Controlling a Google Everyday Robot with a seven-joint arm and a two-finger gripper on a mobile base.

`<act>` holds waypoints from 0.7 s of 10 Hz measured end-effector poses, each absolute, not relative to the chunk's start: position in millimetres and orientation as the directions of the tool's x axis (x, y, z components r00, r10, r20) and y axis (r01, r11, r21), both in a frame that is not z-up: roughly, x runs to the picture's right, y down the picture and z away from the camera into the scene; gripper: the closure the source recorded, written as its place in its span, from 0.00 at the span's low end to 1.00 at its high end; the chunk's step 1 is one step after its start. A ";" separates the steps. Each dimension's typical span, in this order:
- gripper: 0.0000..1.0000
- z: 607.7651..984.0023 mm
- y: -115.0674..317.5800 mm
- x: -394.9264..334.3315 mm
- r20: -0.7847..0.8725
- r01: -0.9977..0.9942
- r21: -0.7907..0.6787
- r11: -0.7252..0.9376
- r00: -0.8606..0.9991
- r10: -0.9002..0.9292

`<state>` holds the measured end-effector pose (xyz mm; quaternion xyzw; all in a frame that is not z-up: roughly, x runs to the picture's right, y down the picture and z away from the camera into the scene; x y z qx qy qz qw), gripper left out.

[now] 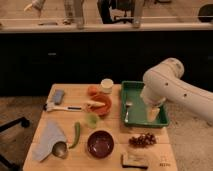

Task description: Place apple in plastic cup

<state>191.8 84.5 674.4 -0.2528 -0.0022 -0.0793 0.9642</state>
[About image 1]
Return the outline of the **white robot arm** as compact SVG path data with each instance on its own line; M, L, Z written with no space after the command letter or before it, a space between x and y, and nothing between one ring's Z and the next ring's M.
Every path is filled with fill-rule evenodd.
M183 74L184 66L176 58L167 58L144 73L141 98L148 110L170 100L213 125L213 92L182 81Z

